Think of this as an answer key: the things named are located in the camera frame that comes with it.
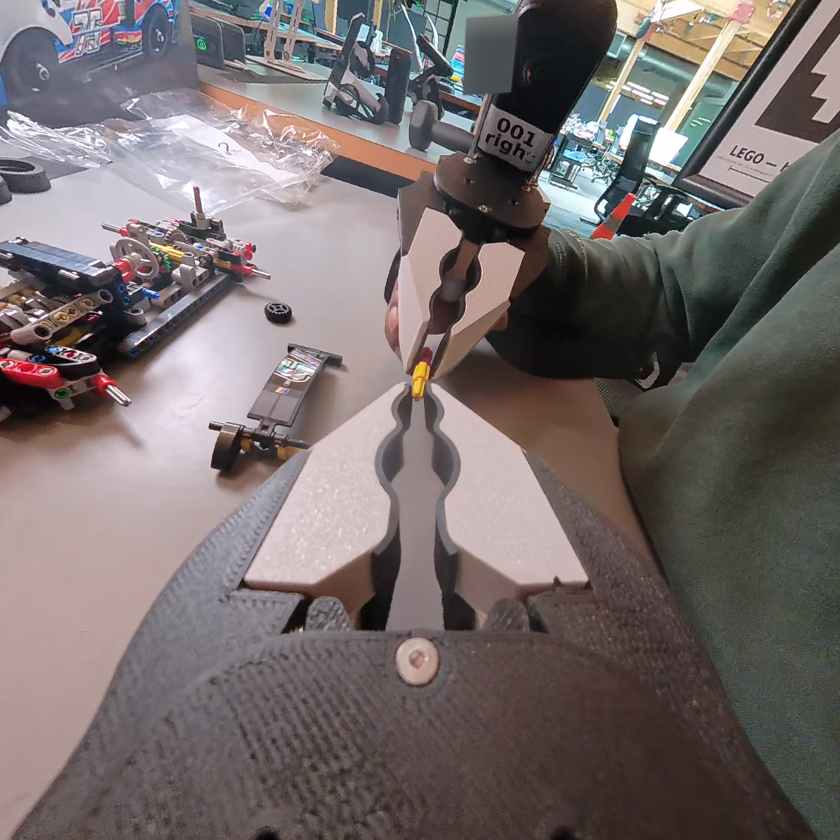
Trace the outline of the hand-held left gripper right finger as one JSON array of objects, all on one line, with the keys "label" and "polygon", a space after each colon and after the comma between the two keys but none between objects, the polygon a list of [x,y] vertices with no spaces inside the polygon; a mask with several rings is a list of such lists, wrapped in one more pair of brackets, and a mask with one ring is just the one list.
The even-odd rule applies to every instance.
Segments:
[{"label": "hand-held left gripper right finger", "polygon": [[527,453],[436,385],[427,388],[434,567],[445,627],[474,627],[503,599],[581,592],[589,578]]}]

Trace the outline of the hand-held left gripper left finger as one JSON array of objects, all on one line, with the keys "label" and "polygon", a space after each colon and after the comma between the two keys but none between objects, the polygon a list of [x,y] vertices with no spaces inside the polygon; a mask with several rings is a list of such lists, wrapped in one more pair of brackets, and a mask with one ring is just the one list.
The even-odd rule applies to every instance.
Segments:
[{"label": "hand-held left gripper left finger", "polygon": [[395,385],[312,446],[245,573],[250,590],[338,599],[361,627],[385,627],[401,565],[400,503],[411,424]]}]

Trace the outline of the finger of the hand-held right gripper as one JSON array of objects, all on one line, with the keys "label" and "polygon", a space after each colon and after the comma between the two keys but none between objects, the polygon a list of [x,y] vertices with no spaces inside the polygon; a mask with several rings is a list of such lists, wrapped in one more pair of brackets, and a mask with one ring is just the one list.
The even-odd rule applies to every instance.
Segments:
[{"label": "finger of the hand-held right gripper", "polygon": [[507,312],[524,256],[524,250],[509,243],[481,248],[477,284],[459,301],[458,317],[447,329],[434,357],[432,382],[457,367]]},{"label": "finger of the hand-held right gripper", "polygon": [[460,244],[461,231],[448,215],[423,210],[397,278],[398,338],[406,374],[413,372],[425,345],[434,298],[443,285],[441,265]]}]

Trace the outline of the black lego panel assembly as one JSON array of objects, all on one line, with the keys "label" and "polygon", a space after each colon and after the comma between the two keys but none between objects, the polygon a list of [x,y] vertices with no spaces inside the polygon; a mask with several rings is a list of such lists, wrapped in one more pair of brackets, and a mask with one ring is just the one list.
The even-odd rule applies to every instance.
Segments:
[{"label": "black lego panel assembly", "polygon": [[289,343],[287,352],[263,384],[247,418],[252,425],[211,422],[217,433],[211,468],[220,473],[232,471],[242,454],[260,454],[279,462],[310,448],[289,431],[301,405],[326,367],[340,368],[343,357],[337,353]]}]

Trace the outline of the person's right forearm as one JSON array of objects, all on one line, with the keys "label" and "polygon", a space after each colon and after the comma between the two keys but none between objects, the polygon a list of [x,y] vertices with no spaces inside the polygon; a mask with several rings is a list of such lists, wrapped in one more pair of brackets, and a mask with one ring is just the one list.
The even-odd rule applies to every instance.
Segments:
[{"label": "person's right forearm", "polygon": [[622,378],[654,354],[695,361],[717,334],[739,341],[815,270],[838,281],[838,132],[746,206],[680,232],[611,240],[554,232],[546,267],[487,335],[518,370]]}]

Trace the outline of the lego car chassis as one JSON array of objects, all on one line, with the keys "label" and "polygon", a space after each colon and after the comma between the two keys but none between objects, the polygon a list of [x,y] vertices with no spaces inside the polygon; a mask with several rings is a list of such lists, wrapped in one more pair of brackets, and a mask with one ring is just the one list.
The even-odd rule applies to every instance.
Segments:
[{"label": "lego car chassis", "polygon": [[227,236],[193,193],[189,219],[103,225],[116,235],[110,260],[22,237],[2,242],[12,278],[1,295],[2,422],[71,410],[85,395],[130,406],[106,363],[138,359],[221,294],[270,278],[254,263],[256,246]]}]

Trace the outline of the lego set box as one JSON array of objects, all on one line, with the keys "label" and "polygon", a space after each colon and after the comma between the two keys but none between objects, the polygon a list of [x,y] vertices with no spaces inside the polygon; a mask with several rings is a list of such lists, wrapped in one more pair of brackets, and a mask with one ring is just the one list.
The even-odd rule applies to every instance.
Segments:
[{"label": "lego set box", "polygon": [[188,2],[2,1],[2,124],[99,122],[147,93],[197,88]]}]

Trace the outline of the person's right hand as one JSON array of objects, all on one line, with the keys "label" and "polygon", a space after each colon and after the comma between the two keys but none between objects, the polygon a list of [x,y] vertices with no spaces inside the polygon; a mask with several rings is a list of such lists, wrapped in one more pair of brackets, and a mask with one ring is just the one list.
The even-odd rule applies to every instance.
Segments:
[{"label": "person's right hand", "polygon": [[398,310],[398,275],[402,261],[401,250],[395,256],[385,280],[384,297],[386,302],[384,335],[389,347],[398,359],[402,358],[399,339],[399,310]]}]

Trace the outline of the black dumbbell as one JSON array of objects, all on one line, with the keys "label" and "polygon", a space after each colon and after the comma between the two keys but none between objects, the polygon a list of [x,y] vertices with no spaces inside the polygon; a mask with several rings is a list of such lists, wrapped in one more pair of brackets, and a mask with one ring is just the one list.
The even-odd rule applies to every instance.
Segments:
[{"label": "black dumbbell", "polygon": [[430,145],[437,144],[454,153],[468,154],[474,139],[472,132],[441,121],[432,101],[416,104],[408,127],[408,141],[416,151],[427,151]]}]

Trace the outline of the orange traffic cone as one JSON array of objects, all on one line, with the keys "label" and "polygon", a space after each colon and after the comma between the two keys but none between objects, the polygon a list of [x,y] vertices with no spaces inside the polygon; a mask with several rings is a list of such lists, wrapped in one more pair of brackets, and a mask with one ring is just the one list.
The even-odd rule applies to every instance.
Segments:
[{"label": "orange traffic cone", "polygon": [[595,228],[590,239],[613,239],[623,224],[629,210],[634,205],[637,196],[634,193],[628,193],[621,200],[613,211],[606,216],[602,222]]}]

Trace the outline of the black office chair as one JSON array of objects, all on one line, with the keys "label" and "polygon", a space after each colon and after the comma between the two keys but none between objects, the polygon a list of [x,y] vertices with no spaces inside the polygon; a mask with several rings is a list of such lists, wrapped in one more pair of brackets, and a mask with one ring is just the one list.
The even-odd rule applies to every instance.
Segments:
[{"label": "black office chair", "polygon": [[595,202],[595,224],[604,222],[628,194],[636,194],[646,176],[649,155],[659,128],[658,122],[637,119],[616,175]]}]

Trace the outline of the black and white gadget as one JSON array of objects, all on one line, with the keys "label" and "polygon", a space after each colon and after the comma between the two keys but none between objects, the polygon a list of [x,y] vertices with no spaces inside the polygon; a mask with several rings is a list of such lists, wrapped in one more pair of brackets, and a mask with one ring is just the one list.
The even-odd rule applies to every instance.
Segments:
[{"label": "black and white gadget", "polygon": [[366,40],[360,40],[364,28],[370,29],[365,23],[365,14],[352,16],[341,51],[333,62],[322,105],[327,110],[335,109],[340,116],[373,125],[387,122],[399,125],[406,106],[411,55],[402,48],[392,48],[386,68],[385,91],[374,92],[365,84],[375,76],[377,67],[373,49]]}]

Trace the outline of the person's green sweatshirt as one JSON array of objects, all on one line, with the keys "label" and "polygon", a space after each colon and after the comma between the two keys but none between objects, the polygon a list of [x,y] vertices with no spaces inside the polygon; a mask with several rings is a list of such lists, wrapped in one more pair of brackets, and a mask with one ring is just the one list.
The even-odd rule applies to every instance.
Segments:
[{"label": "person's green sweatshirt", "polygon": [[752,746],[838,838],[838,359],[699,367],[624,414],[623,475]]}]

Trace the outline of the clear plastic bag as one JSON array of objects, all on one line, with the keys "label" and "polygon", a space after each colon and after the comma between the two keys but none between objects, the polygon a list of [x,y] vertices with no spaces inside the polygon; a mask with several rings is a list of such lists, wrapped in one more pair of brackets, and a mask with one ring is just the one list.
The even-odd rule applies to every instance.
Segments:
[{"label": "clear plastic bag", "polygon": [[215,214],[249,200],[299,203],[338,155],[325,133],[269,108],[232,109],[193,89],[145,94],[119,119],[48,128],[11,112],[2,140],[51,164],[112,165],[125,181]]}]

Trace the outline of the wooden stand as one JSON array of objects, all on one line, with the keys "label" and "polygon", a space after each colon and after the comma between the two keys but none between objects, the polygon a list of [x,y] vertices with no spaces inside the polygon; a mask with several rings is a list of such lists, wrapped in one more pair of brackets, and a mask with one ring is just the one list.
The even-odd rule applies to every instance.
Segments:
[{"label": "wooden stand", "polygon": [[317,64],[321,46],[316,17],[322,2],[258,2],[251,19],[239,21],[246,32],[245,68],[257,77],[293,81],[325,79]]}]

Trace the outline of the black device with green lights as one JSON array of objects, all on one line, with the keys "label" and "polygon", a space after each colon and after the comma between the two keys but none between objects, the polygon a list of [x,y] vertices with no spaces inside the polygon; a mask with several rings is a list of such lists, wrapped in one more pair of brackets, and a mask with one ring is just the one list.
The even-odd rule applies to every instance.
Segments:
[{"label": "black device with green lights", "polygon": [[191,15],[196,62],[199,65],[223,70],[245,70],[245,31],[215,18]]}]

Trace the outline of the framed marker sign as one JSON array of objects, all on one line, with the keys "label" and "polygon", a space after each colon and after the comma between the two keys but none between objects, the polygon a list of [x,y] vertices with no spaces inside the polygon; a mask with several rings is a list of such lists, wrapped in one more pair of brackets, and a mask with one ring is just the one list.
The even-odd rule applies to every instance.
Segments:
[{"label": "framed marker sign", "polygon": [[742,207],[838,131],[839,2],[796,2],[673,187],[703,213]]}]

